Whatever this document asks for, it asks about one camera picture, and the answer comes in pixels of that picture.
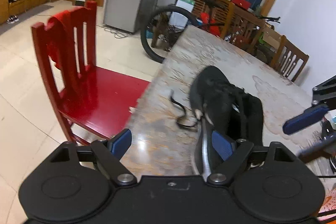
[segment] floor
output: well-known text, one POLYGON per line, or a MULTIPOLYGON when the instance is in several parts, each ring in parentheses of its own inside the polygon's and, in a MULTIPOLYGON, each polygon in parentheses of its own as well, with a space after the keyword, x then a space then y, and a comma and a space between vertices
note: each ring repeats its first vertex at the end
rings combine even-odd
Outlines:
MULTIPOLYGON (((53 8, 0 35, 0 224, 20 224, 26 215, 17 191, 24 178, 60 143, 66 141, 40 76, 30 26, 49 15, 69 9, 71 2, 50 3, 53 8)), ((102 27, 97 12, 97 65, 151 81, 160 64, 145 54, 139 35, 115 38, 102 27)), ((54 68, 58 88, 60 72, 54 68)), ((92 134, 73 126, 77 135, 92 141, 92 134)))

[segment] red wooden chair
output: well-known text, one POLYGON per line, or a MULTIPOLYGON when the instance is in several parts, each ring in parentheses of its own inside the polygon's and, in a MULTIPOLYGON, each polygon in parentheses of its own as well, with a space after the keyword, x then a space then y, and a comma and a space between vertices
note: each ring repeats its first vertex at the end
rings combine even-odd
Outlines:
POLYGON ((96 66, 97 3, 75 7, 31 27, 37 61, 52 107, 69 141, 89 143, 71 131, 76 123, 93 134, 109 139, 125 126, 149 82, 96 66), (85 62, 83 32, 86 22, 85 62), (77 45, 74 40, 77 29, 77 45), (65 88, 58 93, 49 55, 61 70, 65 88))

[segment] floor mat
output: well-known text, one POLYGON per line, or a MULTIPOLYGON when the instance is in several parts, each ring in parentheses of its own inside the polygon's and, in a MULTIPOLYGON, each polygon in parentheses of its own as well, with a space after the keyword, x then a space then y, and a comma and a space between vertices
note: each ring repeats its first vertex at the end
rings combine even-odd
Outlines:
POLYGON ((18 18, 19 18, 18 22, 15 22, 13 24, 7 24, 7 22, 5 22, 5 23, 0 25, 0 35, 2 35, 6 31, 8 31, 10 28, 18 25, 20 22, 23 22, 26 19, 28 19, 32 16, 35 16, 35 15, 37 15, 37 14, 39 14, 39 13, 45 11, 45 10, 48 10, 50 8, 53 8, 53 6, 43 4, 43 5, 40 5, 38 7, 32 8, 25 13, 19 14, 18 15, 18 18))

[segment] screw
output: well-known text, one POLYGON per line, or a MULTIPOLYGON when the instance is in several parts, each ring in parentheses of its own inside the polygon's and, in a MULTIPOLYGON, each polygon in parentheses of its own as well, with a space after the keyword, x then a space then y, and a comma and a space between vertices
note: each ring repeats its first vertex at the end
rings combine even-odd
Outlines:
POLYGON ((224 182, 226 180, 226 175, 223 175, 223 174, 211 174, 209 176, 209 180, 211 182, 215 182, 215 183, 224 182))
POLYGON ((134 176, 132 174, 121 174, 117 179, 122 183, 130 183, 133 181, 134 176))

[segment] marble table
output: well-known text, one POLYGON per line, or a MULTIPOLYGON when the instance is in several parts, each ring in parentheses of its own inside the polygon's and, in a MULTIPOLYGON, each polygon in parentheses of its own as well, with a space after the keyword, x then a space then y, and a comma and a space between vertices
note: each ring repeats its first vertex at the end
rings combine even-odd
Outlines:
MULTIPOLYGON (((137 178, 141 175, 191 175, 190 156, 198 134, 181 130, 176 117, 183 114, 169 96, 189 106, 189 86, 206 66, 217 66, 234 85, 257 96, 263 103, 263 143, 279 141, 292 152, 310 146, 319 139, 321 126, 313 125, 287 136, 283 123, 310 107, 311 96, 290 80, 243 50, 196 27, 190 26, 177 41, 161 70, 139 100, 128 127, 132 146, 122 163, 137 178)), ((315 174, 330 173, 326 160, 310 164, 315 174)))

